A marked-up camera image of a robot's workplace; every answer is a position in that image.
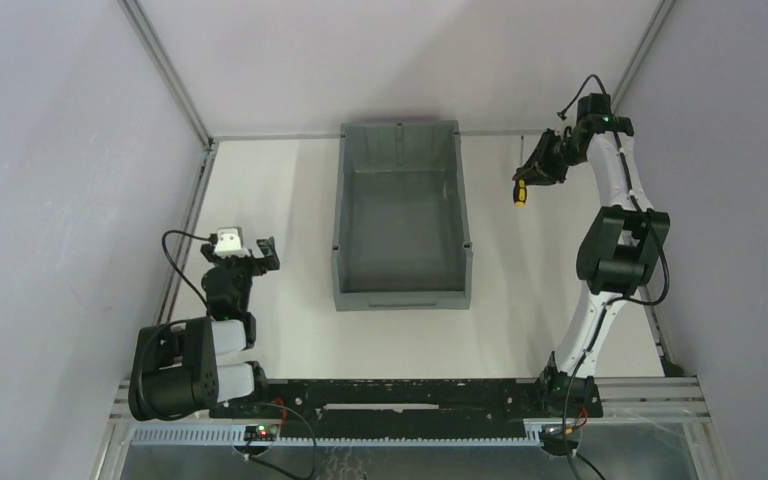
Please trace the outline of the yellow black handled screwdriver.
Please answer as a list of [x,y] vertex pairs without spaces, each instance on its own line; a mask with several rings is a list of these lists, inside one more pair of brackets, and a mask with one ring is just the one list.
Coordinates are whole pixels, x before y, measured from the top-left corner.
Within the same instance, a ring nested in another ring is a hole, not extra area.
[[527,186],[524,179],[515,181],[513,190],[513,201],[517,207],[523,207],[527,200]]

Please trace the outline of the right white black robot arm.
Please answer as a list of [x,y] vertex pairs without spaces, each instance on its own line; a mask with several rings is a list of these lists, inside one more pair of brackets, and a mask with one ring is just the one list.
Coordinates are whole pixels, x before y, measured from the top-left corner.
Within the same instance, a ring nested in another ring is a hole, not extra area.
[[512,178],[513,202],[522,206],[528,187],[562,183],[569,168],[585,163],[601,202],[576,257],[582,290],[575,313],[535,385],[536,402],[551,417],[596,413],[594,375],[607,335],[620,310],[636,302],[663,253],[670,218],[634,185],[633,135],[627,117],[585,114],[561,132],[544,131]]

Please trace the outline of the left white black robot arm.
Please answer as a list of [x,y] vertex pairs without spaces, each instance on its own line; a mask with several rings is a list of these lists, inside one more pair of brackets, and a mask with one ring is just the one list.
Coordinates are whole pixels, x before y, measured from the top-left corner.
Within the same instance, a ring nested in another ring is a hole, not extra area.
[[204,316],[140,330],[128,392],[135,419],[174,421],[233,400],[265,399],[267,379],[258,362],[219,362],[253,348],[253,280],[280,268],[274,238],[256,244],[259,255],[234,229],[204,239],[200,251],[212,265],[201,278]]

